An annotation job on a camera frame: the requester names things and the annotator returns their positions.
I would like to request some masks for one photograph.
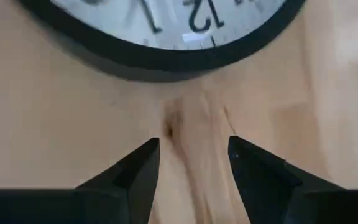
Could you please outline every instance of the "wall clock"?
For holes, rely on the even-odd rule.
[[[189,72],[258,51],[305,0],[20,0],[90,52],[128,67]]]

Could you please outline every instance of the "black clock frame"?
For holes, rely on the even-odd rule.
[[[210,70],[248,57],[273,41],[294,20],[305,1],[285,1],[265,24],[226,45],[200,50],[165,50],[105,34],[75,19],[50,0],[20,0],[36,17],[102,58],[128,67],[171,72]]]

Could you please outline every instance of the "wood grain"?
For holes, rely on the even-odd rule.
[[[255,55],[153,84],[88,67],[0,0],[0,187],[74,187],[158,136],[150,223],[247,223],[233,134],[358,187],[358,1],[308,1]]]

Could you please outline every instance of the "wooden table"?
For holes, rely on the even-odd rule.
[[[358,187],[358,1],[309,0],[255,55],[153,84],[87,67],[0,0],[0,187],[75,187],[158,136],[150,223],[247,223],[233,134]]]

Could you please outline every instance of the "white clock face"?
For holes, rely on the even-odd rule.
[[[286,0],[51,0],[85,24],[168,50],[228,44],[267,22]]]

